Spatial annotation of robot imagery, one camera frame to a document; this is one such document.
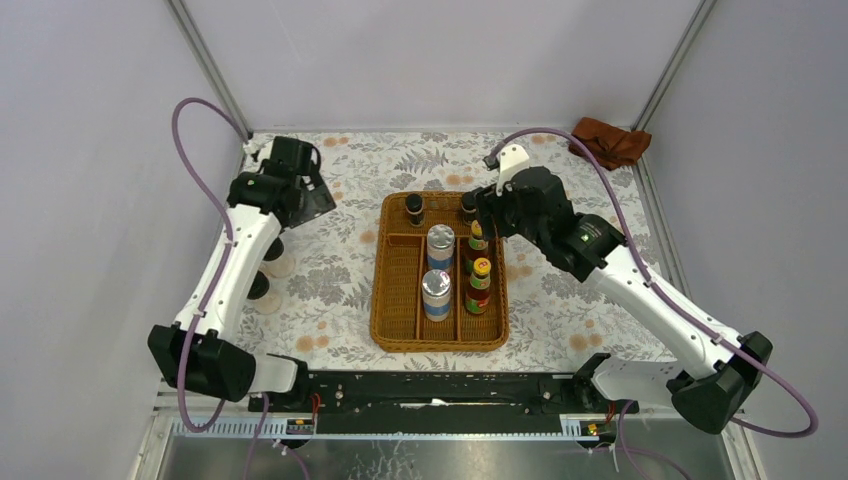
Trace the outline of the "silver-lid salt jar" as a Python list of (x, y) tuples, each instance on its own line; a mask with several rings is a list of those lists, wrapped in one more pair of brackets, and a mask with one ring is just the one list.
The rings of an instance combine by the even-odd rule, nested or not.
[(441, 269), (427, 271), (421, 281), (421, 298), (425, 316), (433, 322), (447, 319), (451, 310), (452, 281)]
[(454, 266), (455, 243), (455, 232), (449, 225), (433, 225), (426, 236), (429, 268), (450, 272)]

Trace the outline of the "black-cap pale spice jar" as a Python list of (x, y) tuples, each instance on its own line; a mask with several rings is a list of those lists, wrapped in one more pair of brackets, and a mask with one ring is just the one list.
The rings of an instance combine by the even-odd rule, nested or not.
[(261, 270), (271, 277), (284, 278), (294, 272), (296, 264), (296, 256), (285, 249), (280, 238), (276, 238), (263, 258)]

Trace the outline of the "red sauce bottle yellow cap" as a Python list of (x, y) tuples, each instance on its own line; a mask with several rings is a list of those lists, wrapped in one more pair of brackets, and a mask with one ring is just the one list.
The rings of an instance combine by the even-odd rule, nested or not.
[(491, 261), (484, 257), (476, 259), (472, 264), (465, 290), (465, 308), (471, 314), (482, 314), (489, 305), (491, 269)]

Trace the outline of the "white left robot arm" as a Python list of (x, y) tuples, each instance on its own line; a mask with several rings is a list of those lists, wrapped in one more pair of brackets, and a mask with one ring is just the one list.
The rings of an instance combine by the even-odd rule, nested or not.
[(151, 329), (147, 344), (173, 388), (231, 402), (271, 392), (282, 408), (296, 411), (310, 397), (308, 381), (298, 376), (305, 364), (254, 355), (236, 346), (234, 336), (245, 303), (270, 292), (260, 266), (282, 255), (281, 233), (336, 204), (314, 144), (276, 136), (259, 157), (258, 171), (244, 171), (230, 184), (222, 233), (190, 299), (171, 325)]

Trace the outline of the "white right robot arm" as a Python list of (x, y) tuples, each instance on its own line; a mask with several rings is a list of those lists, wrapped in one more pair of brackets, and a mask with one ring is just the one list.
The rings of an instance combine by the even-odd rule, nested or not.
[(501, 192), (490, 185), (471, 194), (486, 238), (524, 237), (551, 265), (626, 310), (674, 356), (648, 362), (593, 355), (575, 375), (579, 407), (597, 412), (610, 401), (633, 400), (672, 407), (705, 433), (726, 427), (762, 376), (742, 356), (765, 363), (771, 355), (764, 335), (741, 335), (686, 299), (670, 307), (654, 289), (673, 288), (639, 271), (630, 241), (611, 223), (576, 212), (560, 178), (545, 167), (518, 172)]

